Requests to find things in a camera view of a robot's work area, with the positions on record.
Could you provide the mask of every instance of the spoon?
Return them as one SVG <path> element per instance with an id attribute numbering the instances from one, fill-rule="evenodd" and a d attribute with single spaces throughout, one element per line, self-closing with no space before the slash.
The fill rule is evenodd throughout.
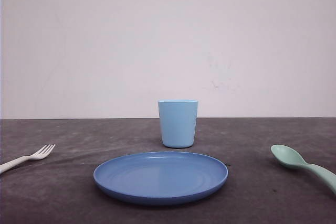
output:
<path id="1" fill-rule="evenodd" d="M 315 173 L 336 194 L 336 175 L 331 171 L 314 164 L 308 164 L 301 155 L 292 148 L 276 144 L 271 147 L 275 158 L 286 168 L 304 168 Z"/>

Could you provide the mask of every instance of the plate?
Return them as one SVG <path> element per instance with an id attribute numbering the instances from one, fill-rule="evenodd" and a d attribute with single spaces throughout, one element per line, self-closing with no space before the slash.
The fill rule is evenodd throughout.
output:
<path id="1" fill-rule="evenodd" d="M 190 152 L 147 152 L 117 157 L 93 173 L 107 195 L 140 205 L 176 205 L 204 198 L 228 176 L 219 160 Z"/>

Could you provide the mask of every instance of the table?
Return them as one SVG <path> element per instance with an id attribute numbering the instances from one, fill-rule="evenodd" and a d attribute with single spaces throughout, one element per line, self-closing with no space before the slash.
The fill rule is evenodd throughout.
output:
<path id="1" fill-rule="evenodd" d="M 2 120 L 1 163 L 56 144 L 42 161 L 1 175 L 1 223 L 336 223 L 336 196 L 312 173 L 280 166 L 273 144 L 336 173 L 336 118 L 198 118 L 188 151 L 230 164 L 208 198 L 146 207 L 103 194 L 92 173 L 138 152 L 173 151 L 159 119 Z"/>

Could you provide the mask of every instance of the light blue cup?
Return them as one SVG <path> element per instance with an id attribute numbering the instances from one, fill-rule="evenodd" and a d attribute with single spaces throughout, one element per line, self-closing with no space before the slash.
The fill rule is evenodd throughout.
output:
<path id="1" fill-rule="evenodd" d="M 170 148 L 192 146 L 198 101 L 160 100 L 158 104 L 163 144 Z"/>

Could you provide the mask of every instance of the white fork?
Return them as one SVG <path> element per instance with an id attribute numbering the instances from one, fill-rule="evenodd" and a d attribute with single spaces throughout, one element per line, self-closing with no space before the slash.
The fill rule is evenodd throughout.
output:
<path id="1" fill-rule="evenodd" d="M 11 169 L 14 166 L 17 166 L 18 164 L 21 164 L 27 160 L 40 160 L 45 157 L 47 157 L 50 152 L 54 149 L 55 144 L 46 144 L 43 146 L 41 149 L 39 149 L 37 152 L 35 152 L 31 156 L 23 156 L 23 157 L 18 157 L 15 160 L 9 161 L 5 164 L 0 165 L 0 174 Z"/>

